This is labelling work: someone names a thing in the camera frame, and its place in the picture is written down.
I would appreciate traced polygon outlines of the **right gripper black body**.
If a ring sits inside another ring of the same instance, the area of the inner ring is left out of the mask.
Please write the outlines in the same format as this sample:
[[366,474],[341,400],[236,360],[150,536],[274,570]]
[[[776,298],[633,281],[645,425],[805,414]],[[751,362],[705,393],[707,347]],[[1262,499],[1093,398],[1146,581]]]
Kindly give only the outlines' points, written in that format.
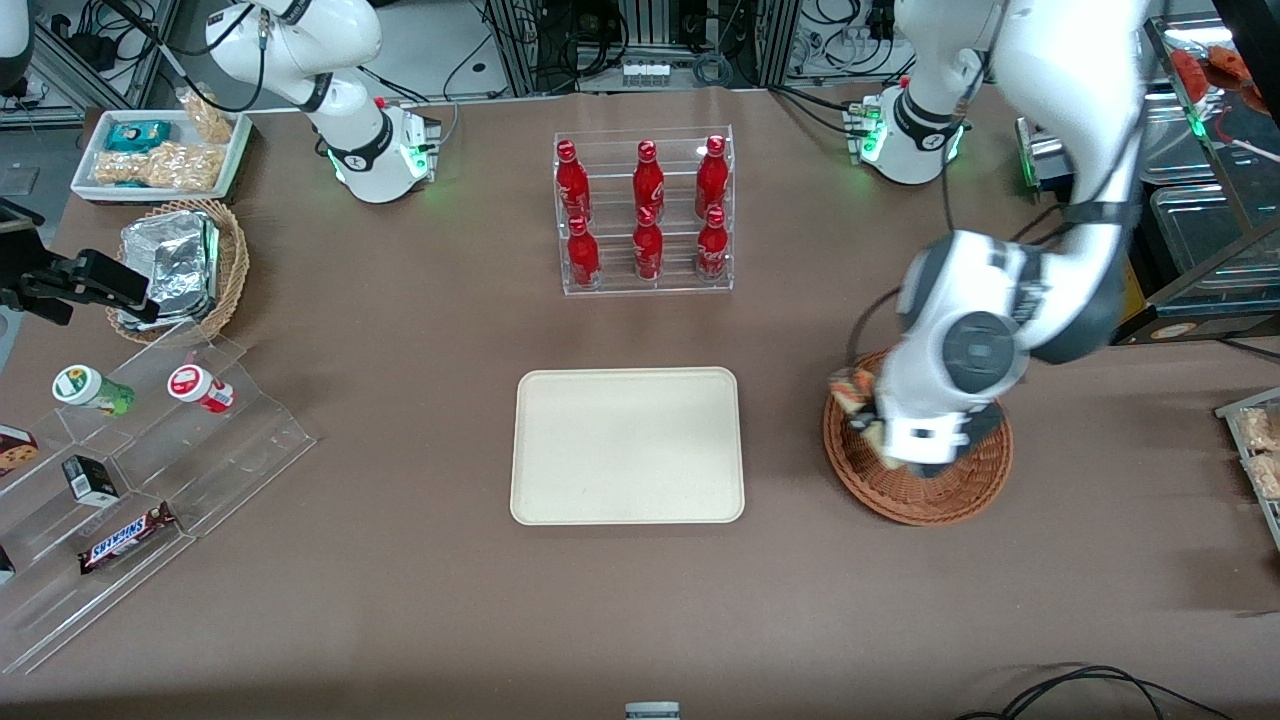
[[68,325],[74,310],[67,260],[47,250],[38,233],[45,217],[1,200],[1,296],[3,305],[15,313],[28,313],[55,325]]

